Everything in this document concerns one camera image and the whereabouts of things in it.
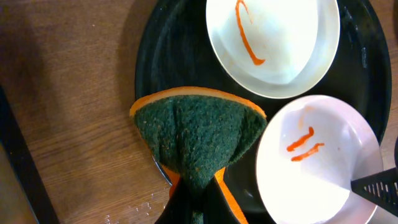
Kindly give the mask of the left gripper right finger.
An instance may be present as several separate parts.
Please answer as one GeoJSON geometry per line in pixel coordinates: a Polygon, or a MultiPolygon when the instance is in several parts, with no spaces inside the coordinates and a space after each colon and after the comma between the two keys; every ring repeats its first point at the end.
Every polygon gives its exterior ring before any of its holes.
{"type": "Polygon", "coordinates": [[[204,224],[238,224],[215,178],[209,182],[203,201],[204,224]]]}

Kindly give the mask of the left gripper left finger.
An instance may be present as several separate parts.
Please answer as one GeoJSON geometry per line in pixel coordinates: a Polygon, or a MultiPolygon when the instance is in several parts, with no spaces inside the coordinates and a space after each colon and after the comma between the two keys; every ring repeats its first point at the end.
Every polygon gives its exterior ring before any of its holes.
{"type": "Polygon", "coordinates": [[[155,224],[190,224],[192,217],[192,197],[187,185],[180,179],[155,224]]]}

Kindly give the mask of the orange green sponge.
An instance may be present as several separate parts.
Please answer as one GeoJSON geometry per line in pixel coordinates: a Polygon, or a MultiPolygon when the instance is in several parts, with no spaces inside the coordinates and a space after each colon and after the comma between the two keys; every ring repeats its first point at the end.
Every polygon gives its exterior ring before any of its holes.
{"type": "Polygon", "coordinates": [[[210,88],[183,86],[138,99],[130,116],[156,162],[180,179],[192,197],[191,223],[203,223],[206,187],[215,178],[238,223],[246,217],[224,172],[264,132],[264,111],[253,102],[210,88]]]}

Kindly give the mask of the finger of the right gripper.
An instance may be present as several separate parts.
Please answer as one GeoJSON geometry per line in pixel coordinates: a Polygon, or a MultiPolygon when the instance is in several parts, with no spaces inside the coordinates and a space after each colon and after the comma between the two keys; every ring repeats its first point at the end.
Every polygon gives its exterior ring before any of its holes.
{"type": "Polygon", "coordinates": [[[351,181],[354,193],[397,217],[397,146],[394,149],[395,168],[351,181]]]}

